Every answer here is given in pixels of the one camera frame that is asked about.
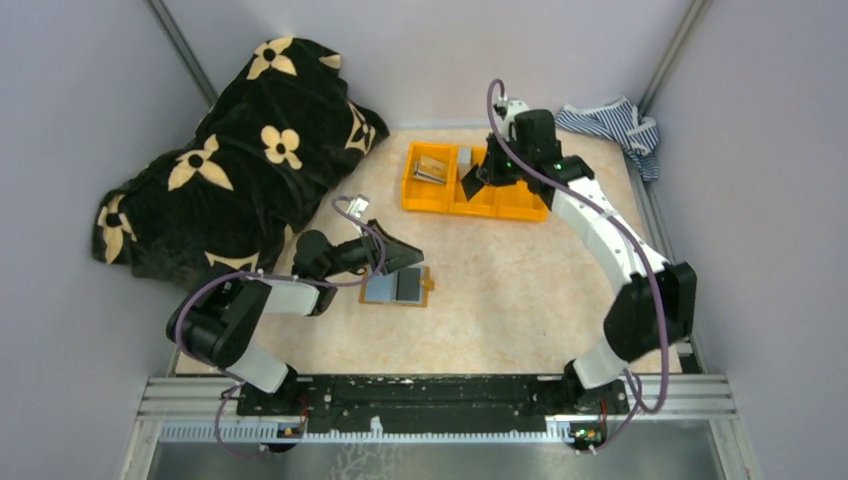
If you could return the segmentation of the black credit card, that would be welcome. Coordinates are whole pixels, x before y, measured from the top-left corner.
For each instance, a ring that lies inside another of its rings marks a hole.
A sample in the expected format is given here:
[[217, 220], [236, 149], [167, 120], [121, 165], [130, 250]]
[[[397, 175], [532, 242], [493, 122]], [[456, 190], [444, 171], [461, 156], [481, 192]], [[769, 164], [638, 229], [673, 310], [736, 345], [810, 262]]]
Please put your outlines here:
[[474, 165], [460, 179], [463, 195], [466, 201], [470, 202], [485, 186], [485, 182], [479, 178], [480, 167]]

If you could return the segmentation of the dark card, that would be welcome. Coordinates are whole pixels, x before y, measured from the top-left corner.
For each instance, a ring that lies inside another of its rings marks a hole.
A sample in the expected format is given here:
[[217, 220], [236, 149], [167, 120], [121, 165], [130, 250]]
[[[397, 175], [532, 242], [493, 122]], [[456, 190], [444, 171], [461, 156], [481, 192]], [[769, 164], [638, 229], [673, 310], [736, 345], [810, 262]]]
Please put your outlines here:
[[420, 303], [422, 269], [407, 267], [396, 274], [395, 301], [398, 303]]

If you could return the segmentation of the tan leather card holder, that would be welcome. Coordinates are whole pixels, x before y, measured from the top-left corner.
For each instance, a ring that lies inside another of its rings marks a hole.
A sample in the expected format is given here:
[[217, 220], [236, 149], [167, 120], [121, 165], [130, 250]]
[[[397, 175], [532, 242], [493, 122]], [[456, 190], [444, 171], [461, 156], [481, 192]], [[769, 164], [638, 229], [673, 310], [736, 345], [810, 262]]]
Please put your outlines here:
[[367, 282], [360, 289], [359, 302], [361, 304], [366, 304], [366, 305], [383, 305], [383, 306], [392, 305], [392, 306], [401, 306], [401, 307], [425, 308], [427, 306], [427, 303], [428, 303], [429, 294], [435, 288], [435, 282], [430, 276], [430, 269], [428, 267], [426, 267], [426, 266], [413, 266], [413, 267], [420, 267], [422, 269], [422, 276], [421, 276], [422, 298], [421, 298], [420, 303], [398, 303], [396, 301], [394, 301], [393, 303], [365, 303], [364, 300], [363, 300], [363, 293], [364, 293], [364, 285]]

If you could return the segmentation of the orange three-compartment bin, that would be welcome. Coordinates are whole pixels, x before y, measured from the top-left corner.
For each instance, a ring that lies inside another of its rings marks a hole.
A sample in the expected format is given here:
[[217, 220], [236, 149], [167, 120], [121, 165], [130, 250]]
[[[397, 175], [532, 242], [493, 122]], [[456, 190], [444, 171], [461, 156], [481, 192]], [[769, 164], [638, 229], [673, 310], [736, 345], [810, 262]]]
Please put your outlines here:
[[[457, 176], [456, 157], [459, 146], [412, 142], [408, 149], [406, 166], [401, 181], [401, 206], [409, 211], [465, 215], [502, 220], [542, 222], [548, 209], [533, 195], [524, 182], [506, 187], [484, 187], [470, 202], [463, 195]], [[484, 146], [468, 146], [473, 150], [474, 165], [485, 156]], [[434, 184], [413, 178], [413, 164], [427, 155], [448, 164], [448, 182]]]

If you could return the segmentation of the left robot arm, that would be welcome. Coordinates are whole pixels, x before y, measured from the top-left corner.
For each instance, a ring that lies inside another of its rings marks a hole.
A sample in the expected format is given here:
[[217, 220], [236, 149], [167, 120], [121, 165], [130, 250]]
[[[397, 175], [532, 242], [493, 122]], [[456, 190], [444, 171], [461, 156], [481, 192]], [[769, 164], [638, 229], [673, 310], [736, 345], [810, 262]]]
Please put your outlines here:
[[339, 289], [329, 278], [342, 273], [385, 277], [424, 259], [422, 250], [389, 235], [376, 220], [368, 221], [359, 237], [338, 245], [308, 230], [296, 241], [289, 277], [214, 266], [174, 311], [166, 336], [186, 355], [274, 394], [297, 374], [255, 340], [262, 315], [321, 315]]

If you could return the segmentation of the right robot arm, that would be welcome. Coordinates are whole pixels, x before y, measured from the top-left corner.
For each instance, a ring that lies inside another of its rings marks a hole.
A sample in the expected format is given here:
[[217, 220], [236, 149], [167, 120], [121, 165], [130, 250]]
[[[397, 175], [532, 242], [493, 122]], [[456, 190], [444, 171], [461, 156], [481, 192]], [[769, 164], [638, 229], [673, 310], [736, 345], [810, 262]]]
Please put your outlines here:
[[564, 155], [550, 111], [498, 101], [489, 120], [487, 152], [472, 176], [492, 187], [525, 182], [580, 237], [616, 295], [601, 340], [566, 366], [565, 379], [577, 392], [595, 389], [655, 350], [666, 367], [669, 346], [692, 332], [694, 269], [647, 245], [607, 199], [588, 164]]

